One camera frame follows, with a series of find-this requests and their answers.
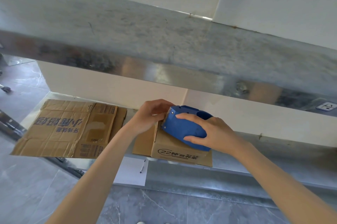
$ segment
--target small cardboard box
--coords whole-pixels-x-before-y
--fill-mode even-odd
[[[126,108],[48,99],[12,155],[97,158],[122,127]]]
[[[161,122],[138,135],[133,154],[212,167],[212,151],[196,150],[161,129]]]

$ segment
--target gray tile floor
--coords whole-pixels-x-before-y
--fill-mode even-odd
[[[0,109],[17,121],[48,93],[36,62],[0,65]],[[0,133],[0,222],[42,224],[77,179],[44,159],[10,156],[13,144]],[[113,186],[97,223],[288,223],[278,209]]]

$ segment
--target forearm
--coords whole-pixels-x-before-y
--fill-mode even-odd
[[[125,151],[136,135],[128,126],[120,129],[46,223],[96,223]]]
[[[245,143],[235,156],[292,223],[337,223],[336,212],[253,145]]]

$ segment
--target person's left arm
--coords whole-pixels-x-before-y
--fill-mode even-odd
[[[163,99],[145,102],[135,116],[112,138],[46,224],[95,224],[126,149],[138,134],[164,119],[171,106],[173,103]]]

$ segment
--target tape gun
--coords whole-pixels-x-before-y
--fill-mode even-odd
[[[173,137],[177,138],[178,140],[191,146],[194,149],[202,150],[202,151],[209,151],[210,148],[206,146],[194,144],[189,141],[184,141],[185,136],[192,135],[196,137],[205,138],[207,136],[207,133],[200,125],[192,121],[176,118],[176,115],[180,113],[194,114],[204,120],[207,120],[213,116],[205,111],[200,111],[196,108],[192,108],[186,105],[172,106],[168,110],[166,118],[164,122],[162,123],[162,129],[166,133],[172,135]]]

